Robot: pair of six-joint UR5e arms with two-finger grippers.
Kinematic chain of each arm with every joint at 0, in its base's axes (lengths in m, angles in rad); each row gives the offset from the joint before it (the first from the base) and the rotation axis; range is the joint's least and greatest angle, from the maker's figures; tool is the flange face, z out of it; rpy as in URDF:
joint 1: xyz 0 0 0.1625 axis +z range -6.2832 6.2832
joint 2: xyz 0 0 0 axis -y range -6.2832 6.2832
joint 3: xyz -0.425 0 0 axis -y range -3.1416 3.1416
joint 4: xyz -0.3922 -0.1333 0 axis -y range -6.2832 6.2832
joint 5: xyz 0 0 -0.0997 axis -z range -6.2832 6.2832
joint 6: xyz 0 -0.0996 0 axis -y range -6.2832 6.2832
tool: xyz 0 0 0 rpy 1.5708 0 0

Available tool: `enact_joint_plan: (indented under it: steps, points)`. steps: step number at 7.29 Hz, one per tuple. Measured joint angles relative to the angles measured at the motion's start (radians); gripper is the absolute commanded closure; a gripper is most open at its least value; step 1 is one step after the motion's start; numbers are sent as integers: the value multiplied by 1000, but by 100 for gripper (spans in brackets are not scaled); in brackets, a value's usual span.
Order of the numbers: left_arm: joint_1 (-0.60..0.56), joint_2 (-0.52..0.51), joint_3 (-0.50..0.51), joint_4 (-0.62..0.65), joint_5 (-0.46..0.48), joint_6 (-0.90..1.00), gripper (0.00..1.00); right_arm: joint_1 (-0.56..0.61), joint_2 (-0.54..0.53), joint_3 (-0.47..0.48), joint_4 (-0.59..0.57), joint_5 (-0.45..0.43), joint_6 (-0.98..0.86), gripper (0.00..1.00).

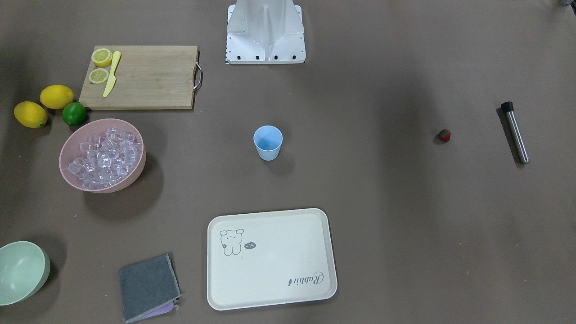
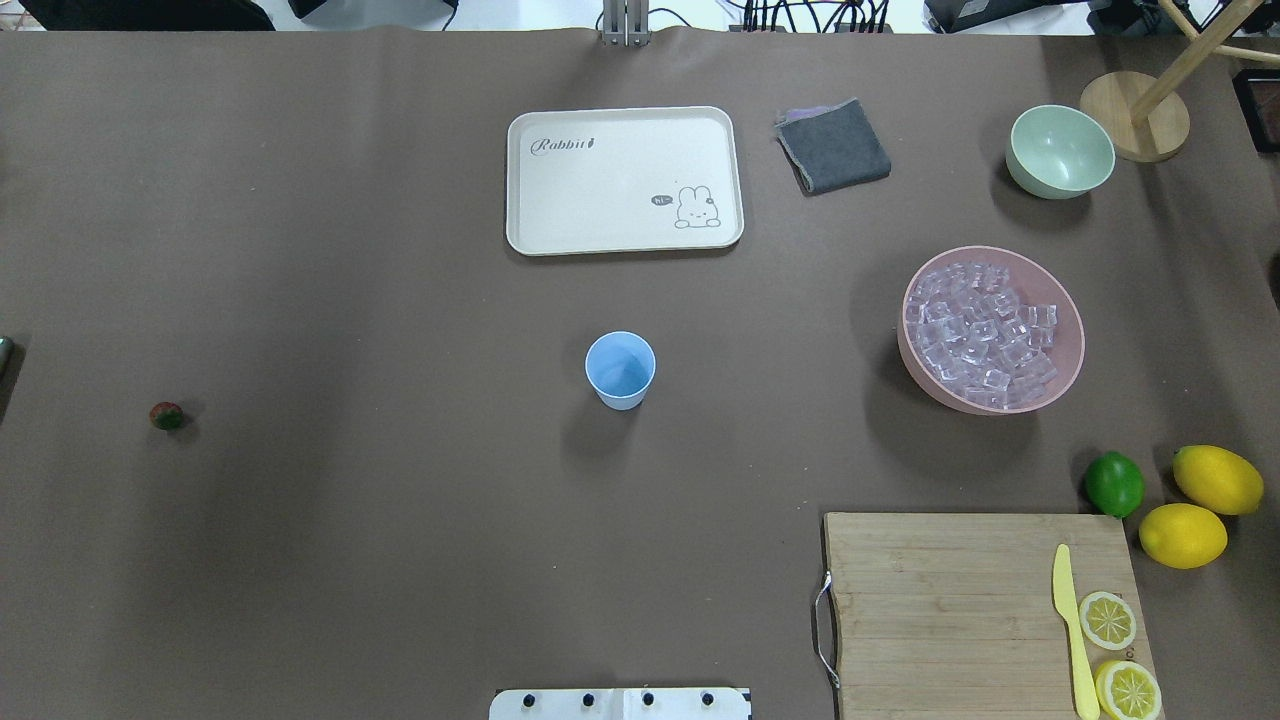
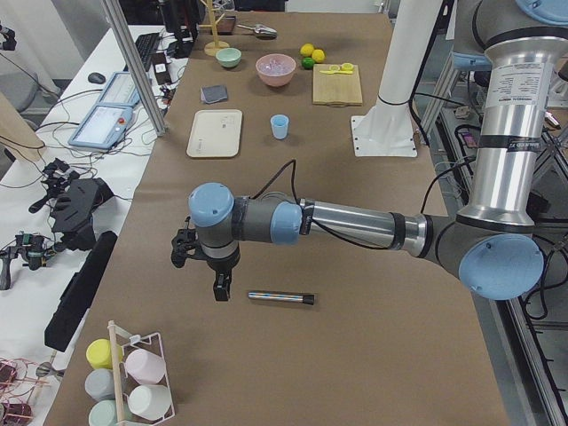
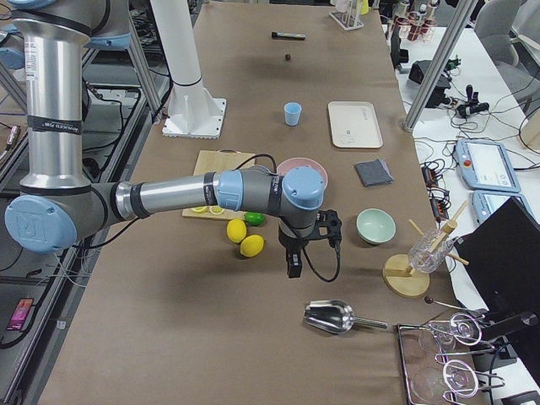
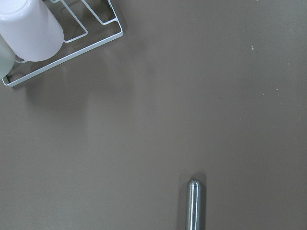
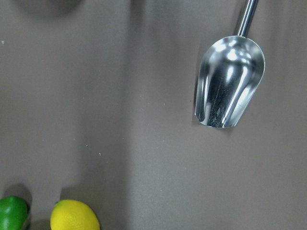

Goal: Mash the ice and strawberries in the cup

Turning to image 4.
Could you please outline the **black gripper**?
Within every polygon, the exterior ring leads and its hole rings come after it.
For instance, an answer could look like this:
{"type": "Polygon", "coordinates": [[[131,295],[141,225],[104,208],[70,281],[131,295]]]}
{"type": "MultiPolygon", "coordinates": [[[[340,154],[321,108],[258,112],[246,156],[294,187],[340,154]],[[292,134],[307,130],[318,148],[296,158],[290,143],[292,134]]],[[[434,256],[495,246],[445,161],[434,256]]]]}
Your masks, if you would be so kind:
{"type": "Polygon", "coordinates": [[[341,219],[335,210],[319,210],[313,225],[306,229],[294,228],[282,219],[278,229],[278,241],[286,249],[289,278],[300,277],[303,268],[301,251],[311,241],[319,240],[327,240],[332,249],[341,251],[341,219]]]}

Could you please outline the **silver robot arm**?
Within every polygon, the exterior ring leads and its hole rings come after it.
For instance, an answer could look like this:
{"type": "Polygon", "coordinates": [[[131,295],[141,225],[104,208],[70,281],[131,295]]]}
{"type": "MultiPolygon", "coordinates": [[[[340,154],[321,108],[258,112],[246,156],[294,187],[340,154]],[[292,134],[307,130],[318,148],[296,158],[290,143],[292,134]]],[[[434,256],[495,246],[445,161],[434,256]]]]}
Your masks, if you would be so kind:
{"type": "Polygon", "coordinates": [[[322,210],[324,181],[309,167],[279,175],[260,165],[172,181],[93,183],[84,176],[82,49],[126,49],[125,1],[15,1],[12,19],[24,37],[30,169],[4,218],[11,237],[42,254],[66,249],[120,222],[154,213],[219,206],[280,220],[288,275],[309,259],[305,247],[327,240],[340,250],[341,223],[322,210]]]}

